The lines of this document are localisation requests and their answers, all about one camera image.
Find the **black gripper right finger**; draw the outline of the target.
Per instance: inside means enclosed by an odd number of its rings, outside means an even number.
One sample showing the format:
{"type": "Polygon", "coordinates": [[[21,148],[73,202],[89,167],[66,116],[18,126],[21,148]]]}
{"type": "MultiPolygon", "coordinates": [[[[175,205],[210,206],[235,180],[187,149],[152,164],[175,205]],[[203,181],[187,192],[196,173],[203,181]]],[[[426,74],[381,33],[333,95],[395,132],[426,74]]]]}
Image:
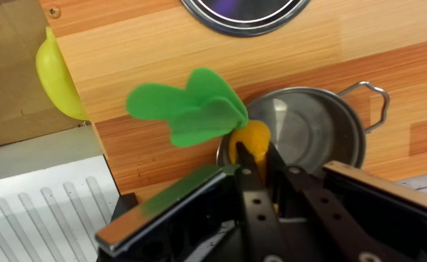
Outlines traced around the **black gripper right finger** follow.
{"type": "Polygon", "coordinates": [[[321,178],[299,165],[286,165],[274,145],[269,148],[267,164],[279,213],[285,218],[305,213],[343,262],[411,262],[407,254],[373,238],[321,178]]]}

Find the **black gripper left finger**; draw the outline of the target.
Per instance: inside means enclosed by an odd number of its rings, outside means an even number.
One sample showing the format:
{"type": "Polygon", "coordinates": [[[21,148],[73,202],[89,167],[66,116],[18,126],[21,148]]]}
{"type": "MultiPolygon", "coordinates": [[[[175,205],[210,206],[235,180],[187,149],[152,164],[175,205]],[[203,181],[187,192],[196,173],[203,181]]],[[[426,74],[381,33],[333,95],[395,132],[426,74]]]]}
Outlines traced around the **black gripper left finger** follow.
{"type": "Polygon", "coordinates": [[[254,155],[239,142],[238,184],[242,200],[242,235],[250,262],[288,262],[290,253],[282,234],[267,187],[260,178],[254,155]]]}

